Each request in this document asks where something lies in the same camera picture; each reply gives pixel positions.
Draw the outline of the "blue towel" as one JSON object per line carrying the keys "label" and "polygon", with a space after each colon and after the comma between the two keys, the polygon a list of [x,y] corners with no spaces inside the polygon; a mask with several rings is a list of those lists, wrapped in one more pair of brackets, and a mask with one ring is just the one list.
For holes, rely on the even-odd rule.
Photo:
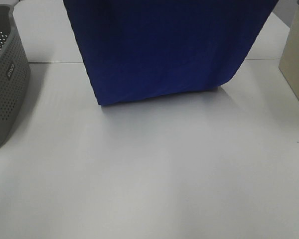
{"label": "blue towel", "polygon": [[66,0],[101,106],[206,91],[232,79],[275,0]]}

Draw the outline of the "grey perforated plastic basket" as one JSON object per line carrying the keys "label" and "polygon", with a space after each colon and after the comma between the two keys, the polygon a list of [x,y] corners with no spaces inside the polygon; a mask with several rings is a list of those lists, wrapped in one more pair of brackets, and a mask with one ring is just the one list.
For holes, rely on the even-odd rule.
{"label": "grey perforated plastic basket", "polygon": [[13,10],[9,4],[0,4],[0,146],[19,114],[31,72]]}

